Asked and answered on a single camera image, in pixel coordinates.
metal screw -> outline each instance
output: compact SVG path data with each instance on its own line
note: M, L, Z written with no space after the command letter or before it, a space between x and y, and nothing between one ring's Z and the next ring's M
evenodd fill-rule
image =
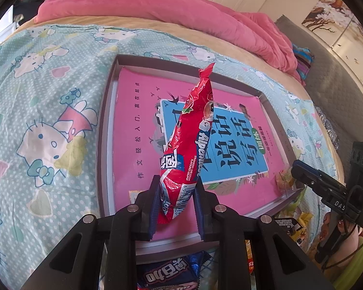
M218 204L215 206L215 210L218 212L218 213L223 213L225 212L227 209L227 207L225 205L222 205L222 204Z
M269 215L262 215L260 219L264 224L269 224L270 222L272 222L272 217L270 217Z
M130 204L128 207L128 212L135 213L138 211L138 206L136 204Z
M94 216L93 215L86 215L82 219L84 223L89 224L90 222L93 222Z

blue snack package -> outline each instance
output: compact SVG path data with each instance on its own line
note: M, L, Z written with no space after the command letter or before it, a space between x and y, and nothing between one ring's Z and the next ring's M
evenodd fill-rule
M174 260L137 265L139 290L198 289L200 268L211 258L206 251Z

gray quilted fabric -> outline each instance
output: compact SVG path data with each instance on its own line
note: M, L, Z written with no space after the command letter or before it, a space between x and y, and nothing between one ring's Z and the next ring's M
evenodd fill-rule
M315 56L305 89L339 136L337 152L347 178L352 143L363 141L363 94L345 68L308 32L284 15L276 25L291 42L309 48Z

striped fabric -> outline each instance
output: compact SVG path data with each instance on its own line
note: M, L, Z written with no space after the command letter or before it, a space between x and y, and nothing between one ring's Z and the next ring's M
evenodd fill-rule
M297 59L297 72L300 75L301 83L305 86L305 78L309 72L310 66L314 59L314 55L308 48L300 48L293 44L293 53Z

red candy bag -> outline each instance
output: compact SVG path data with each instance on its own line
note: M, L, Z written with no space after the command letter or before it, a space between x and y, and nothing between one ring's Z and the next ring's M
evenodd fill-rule
M211 63L199 70L200 81L192 88L161 159L159 224L167 224L184 210L202 169L214 117L209 79L213 67Z

